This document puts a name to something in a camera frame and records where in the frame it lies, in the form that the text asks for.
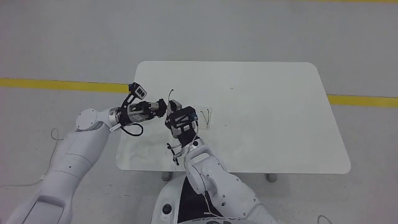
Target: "gray floor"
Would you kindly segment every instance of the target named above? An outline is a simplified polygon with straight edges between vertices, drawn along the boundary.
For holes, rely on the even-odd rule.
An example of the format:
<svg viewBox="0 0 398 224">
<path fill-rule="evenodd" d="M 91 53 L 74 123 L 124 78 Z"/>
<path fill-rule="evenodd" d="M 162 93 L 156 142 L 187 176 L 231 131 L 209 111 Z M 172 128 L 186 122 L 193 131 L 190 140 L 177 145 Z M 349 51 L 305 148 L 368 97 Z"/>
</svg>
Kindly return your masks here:
<svg viewBox="0 0 398 224">
<path fill-rule="evenodd" d="M 398 96 L 396 4 L 265 0 L 0 0 L 0 77 L 129 83 L 143 60 L 303 61 L 327 93 Z M 0 88 L 0 184 L 37 180 L 85 108 L 123 94 Z M 333 106 L 346 175 L 239 176 L 284 223 L 395 223 L 397 108 Z M 73 200 L 73 223 L 149 223 L 158 172 L 116 167 L 119 133 Z M 0 188 L 0 219 L 35 187 Z"/>
</svg>

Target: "table leg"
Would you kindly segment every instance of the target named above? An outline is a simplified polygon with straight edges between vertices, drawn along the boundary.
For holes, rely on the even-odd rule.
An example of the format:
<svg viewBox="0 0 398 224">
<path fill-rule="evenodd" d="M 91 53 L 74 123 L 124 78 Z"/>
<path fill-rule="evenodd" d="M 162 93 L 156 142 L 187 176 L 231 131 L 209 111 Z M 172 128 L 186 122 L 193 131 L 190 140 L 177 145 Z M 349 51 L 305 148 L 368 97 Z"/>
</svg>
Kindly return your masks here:
<svg viewBox="0 0 398 224">
<path fill-rule="evenodd" d="M 168 182 L 172 180 L 173 178 L 173 172 L 170 171 L 162 171 L 162 180 L 165 182 Z"/>
<path fill-rule="evenodd" d="M 278 180 L 277 174 L 271 173 L 271 174 L 265 174 L 265 176 L 268 182 L 276 182 Z"/>
</svg>

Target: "wire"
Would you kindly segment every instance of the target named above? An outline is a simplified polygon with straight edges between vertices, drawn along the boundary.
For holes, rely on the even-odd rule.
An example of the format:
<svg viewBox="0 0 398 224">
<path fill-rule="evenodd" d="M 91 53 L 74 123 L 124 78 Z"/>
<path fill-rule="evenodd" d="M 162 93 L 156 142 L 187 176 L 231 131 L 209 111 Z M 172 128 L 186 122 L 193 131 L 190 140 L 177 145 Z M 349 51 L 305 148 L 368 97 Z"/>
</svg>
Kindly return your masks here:
<svg viewBox="0 0 398 224">
<path fill-rule="evenodd" d="M 216 215 L 215 213 L 213 213 L 213 212 L 210 210 L 210 206 L 209 206 L 209 203 L 208 203 L 208 201 L 207 201 L 207 197 L 206 197 L 206 192 L 205 192 L 205 193 L 203 193 L 203 195 L 202 195 L 202 196 L 205 198 L 206 205 L 207 205 L 207 209 L 209 210 L 209 213 L 210 213 L 211 215 L 214 215 L 215 217 L 220 217 L 219 215 Z"/>
<path fill-rule="evenodd" d="M 57 137 L 56 137 L 56 138 L 53 136 L 53 132 L 54 132 L 54 131 L 57 131 Z M 47 170 L 44 172 L 44 174 L 43 174 L 43 176 L 40 178 L 40 180 L 38 180 L 38 181 L 36 181 L 36 182 L 33 182 L 33 183 L 31 183 L 31 184 L 4 184 L 4 185 L 0 185 L 0 187 L 28 187 L 28 186 L 36 185 L 36 184 L 38 184 L 39 182 L 43 181 L 44 178 L 45 178 L 45 176 L 47 175 L 47 173 L 49 172 L 49 170 L 50 170 L 50 168 L 51 168 L 52 158 L 53 158 L 53 156 L 54 156 L 54 154 L 55 154 L 55 150 L 57 150 L 58 142 L 59 142 L 60 140 L 63 140 L 63 139 L 60 139 L 60 138 L 59 138 L 59 132 L 58 132 L 58 129 L 57 129 L 57 128 L 53 128 L 53 130 L 51 130 L 51 138 L 54 139 L 54 140 L 56 140 L 55 147 L 54 147 L 54 149 L 52 150 L 52 153 L 51 153 L 51 156 L 50 156 L 49 166 L 47 167 Z"/>
<path fill-rule="evenodd" d="M 185 165 L 185 157 L 187 156 L 188 151 L 191 149 L 192 143 L 193 143 L 194 140 L 197 138 L 198 133 L 199 133 L 199 124 L 198 124 L 198 121 L 196 121 L 196 124 L 197 124 L 197 133 L 195 134 L 195 137 L 193 137 L 192 141 L 189 143 L 188 149 L 186 149 L 186 150 L 184 151 L 184 154 L 183 154 L 183 156 L 184 156 L 184 168 L 187 168 L 187 166 Z"/>
<path fill-rule="evenodd" d="M 202 114 L 203 114 L 203 117 L 205 118 L 205 122 L 206 122 L 206 125 L 208 126 L 209 125 L 209 121 L 208 121 L 208 119 L 206 119 L 206 116 L 205 116 L 205 113 L 203 112 L 203 111 L 200 111 Z"/>
<path fill-rule="evenodd" d="M 321 217 L 325 218 L 325 219 L 329 222 L 329 224 L 333 224 L 333 222 L 331 222 L 331 220 L 329 220 L 328 217 L 326 217 L 326 216 L 324 216 L 324 215 L 318 216 L 318 220 L 317 220 L 317 223 L 318 223 L 318 224 L 319 224 L 319 219 L 321 219 Z"/>
<path fill-rule="evenodd" d="M 133 134 L 133 133 L 130 133 L 129 131 L 127 131 L 123 126 L 121 126 L 120 129 L 122 129 L 125 133 L 127 133 L 128 135 L 133 136 L 133 137 L 141 136 L 144 133 L 144 128 L 140 124 L 132 123 L 131 126 L 139 126 L 139 127 L 141 127 L 141 132 L 139 134 Z"/>
<path fill-rule="evenodd" d="M 167 100 L 167 103 L 169 103 L 170 102 L 170 95 L 172 94 L 172 92 L 174 91 L 174 89 L 172 88 L 171 90 L 170 90 L 170 93 L 169 93 L 169 99 Z"/>
</svg>

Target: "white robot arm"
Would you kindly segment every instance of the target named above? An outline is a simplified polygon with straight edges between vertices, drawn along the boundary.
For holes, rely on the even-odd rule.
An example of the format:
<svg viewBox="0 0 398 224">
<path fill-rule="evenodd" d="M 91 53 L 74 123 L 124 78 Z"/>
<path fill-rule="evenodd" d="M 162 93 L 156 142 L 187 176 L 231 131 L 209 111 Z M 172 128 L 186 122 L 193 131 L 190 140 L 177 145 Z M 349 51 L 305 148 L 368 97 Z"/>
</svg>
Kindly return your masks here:
<svg viewBox="0 0 398 224">
<path fill-rule="evenodd" d="M 178 157 L 185 155 L 187 178 L 195 193 L 203 194 L 206 199 L 205 192 L 208 192 L 213 206 L 223 217 L 245 219 L 255 223 L 277 223 L 253 190 L 235 175 L 227 173 L 223 163 L 198 137 L 198 128 L 195 132 L 197 120 L 195 109 L 190 106 L 182 108 L 179 102 L 169 101 L 165 124 L 182 147 L 177 154 L 172 150 L 173 160 L 178 163 Z M 208 157 L 200 161 L 195 159 L 202 154 L 207 154 Z"/>
<path fill-rule="evenodd" d="M 71 222 L 73 195 L 82 178 L 100 157 L 110 132 L 121 128 L 129 133 L 124 126 L 139 125 L 138 122 L 161 117 L 166 112 L 163 100 L 133 104 L 135 98 L 142 100 L 146 92 L 137 83 L 129 85 L 129 89 L 130 94 L 120 108 L 102 112 L 87 109 L 79 114 L 76 131 L 68 133 L 57 148 L 52 166 L 39 189 L 14 210 L 8 224 Z"/>
</svg>

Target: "table top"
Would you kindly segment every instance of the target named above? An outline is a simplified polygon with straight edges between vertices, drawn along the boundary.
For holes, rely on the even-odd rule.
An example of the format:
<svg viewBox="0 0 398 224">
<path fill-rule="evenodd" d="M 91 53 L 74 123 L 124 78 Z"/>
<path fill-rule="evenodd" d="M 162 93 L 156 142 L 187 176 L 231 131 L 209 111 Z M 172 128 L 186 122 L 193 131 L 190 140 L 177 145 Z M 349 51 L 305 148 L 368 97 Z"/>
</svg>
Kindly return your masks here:
<svg viewBox="0 0 398 224">
<path fill-rule="evenodd" d="M 142 62 L 135 82 L 146 101 L 170 99 L 211 108 L 201 137 L 228 172 L 345 174 L 351 169 L 317 68 L 302 62 Z M 144 134 L 122 132 L 122 170 L 185 171 L 166 143 L 178 144 L 163 118 Z"/>
</svg>

